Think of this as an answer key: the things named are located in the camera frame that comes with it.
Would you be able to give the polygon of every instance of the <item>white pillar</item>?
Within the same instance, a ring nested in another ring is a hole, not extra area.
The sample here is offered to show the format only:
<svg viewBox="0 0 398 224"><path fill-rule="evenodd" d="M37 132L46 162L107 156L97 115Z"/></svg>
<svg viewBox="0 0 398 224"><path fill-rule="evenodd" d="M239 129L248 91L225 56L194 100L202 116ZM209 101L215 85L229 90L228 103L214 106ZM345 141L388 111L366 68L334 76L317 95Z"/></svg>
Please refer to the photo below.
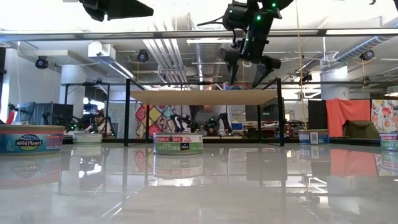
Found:
<svg viewBox="0 0 398 224"><path fill-rule="evenodd" d="M347 64L342 64L336 68L329 68L321 63L321 82L346 82L348 81ZM349 88L347 84L321 85L321 97L323 100L339 98L349 100Z"/></svg>
<svg viewBox="0 0 398 224"><path fill-rule="evenodd" d="M63 65L61 71L61 83L83 83L86 82L86 69L77 65ZM71 85L68 87L68 104L73 105L73 115L81 118L83 116L83 99L85 97L86 87ZM60 90L60 103L65 102L65 87Z"/></svg>

